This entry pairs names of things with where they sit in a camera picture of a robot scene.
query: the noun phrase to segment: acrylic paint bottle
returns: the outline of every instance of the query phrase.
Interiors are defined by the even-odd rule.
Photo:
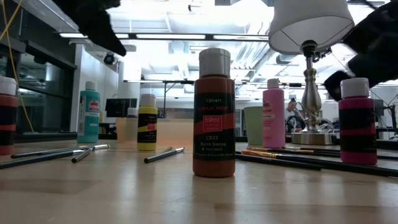
[[[231,55],[224,49],[199,54],[195,81],[193,172],[230,177],[235,172],[235,83],[229,78]]]
[[[343,162],[359,165],[377,163],[374,104],[369,97],[367,78],[341,82],[342,100],[338,102],[340,156]]]
[[[141,95],[141,106],[138,110],[137,148],[140,151],[156,150],[157,108],[156,96]]]
[[[19,105],[16,89],[15,79],[0,76],[0,156],[11,154],[14,145]]]
[[[100,93],[95,82],[86,82],[86,90],[80,92],[78,143],[96,143],[100,131]]]
[[[285,94],[276,78],[269,79],[267,87],[262,92],[262,145],[282,148],[285,147]]]

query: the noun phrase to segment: magenta paint bottle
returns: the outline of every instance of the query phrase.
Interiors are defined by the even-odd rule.
[[[374,105],[369,97],[367,78],[341,82],[342,100],[338,102],[340,121],[340,157],[349,164],[377,163]]]
[[[285,93],[279,80],[267,81],[268,90],[262,92],[262,145],[268,148],[285,147]]]

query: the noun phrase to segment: white bottle cap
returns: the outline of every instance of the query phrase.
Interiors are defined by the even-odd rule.
[[[367,78],[350,78],[340,83],[341,97],[369,96],[369,80]]]
[[[199,77],[224,75],[229,78],[231,54],[224,49],[209,48],[199,53]]]
[[[96,90],[96,89],[97,89],[96,82],[91,82],[91,81],[86,82],[86,90]]]
[[[267,88],[279,88],[279,79],[277,78],[270,78],[267,81]]]
[[[141,106],[156,107],[156,96],[153,94],[142,94],[140,103]]]
[[[137,116],[137,109],[127,108],[127,116]]]
[[[0,93],[15,96],[17,82],[13,78],[0,76]]]

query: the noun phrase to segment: yellow paint bottle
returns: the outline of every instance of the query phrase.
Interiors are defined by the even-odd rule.
[[[156,150],[157,108],[156,96],[142,94],[138,110],[137,147],[139,151]]]

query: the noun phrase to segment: yellow cable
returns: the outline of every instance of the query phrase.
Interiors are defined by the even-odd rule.
[[[20,91],[19,91],[19,81],[18,81],[18,77],[17,77],[17,70],[15,69],[14,59],[13,59],[13,57],[12,57],[12,48],[11,48],[11,43],[10,43],[10,36],[9,36],[9,33],[8,33],[8,27],[9,27],[9,25],[11,24],[13,18],[15,17],[14,15],[16,15],[16,12],[18,11],[18,9],[19,9],[19,7],[17,7],[16,11],[15,11],[14,14],[13,14],[13,17],[11,17],[11,20],[9,21],[9,23],[7,23],[6,6],[5,6],[4,0],[2,1],[2,14],[3,14],[3,17],[4,17],[4,24],[6,25],[6,28],[5,28],[5,30],[3,31],[3,33],[5,32],[5,33],[7,34],[7,42],[8,42],[8,49],[9,49],[9,52],[10,52],[12,71],[14,72],[14,78],[15,78],[15,81],[16,81],[16,83],[17,83],[17,88],[18,88],[18,92],[19,92],[19,97],[21,98],[21,103],[22,103],[22,107],[23,107],[24,112],[25,112],[25,117],[26,117],[27,122],[29,123],[30,130],[34,133],[33,125],[32,125],[32,123],[30,122],[29,116],[27,115],[27,111],[26,111],[24,99],[22,98],[22,94],[21,94]]]
[[[13,22],[15,16],[17,15],[17,12],[18,12],[19,8],[21,7],[21,4],[22,4],[22,0],[19,0],[19,3],[18,3],[18,5],[17,5],[17,8],[15,9],[14,13],[12,14],[12,16],[11,16],[11,18],[10,18],[10,21],[9,21],[8,23],[5,22],[6,27],[5,27],[5,29],[3,30],[3,32],[1,33],[1,35],[0,35],[0,40],[4,37],[4,34],[6,34],[6,32],[8,31],[8,28],[10,27],[10,25],[11,25],[11,23]]]

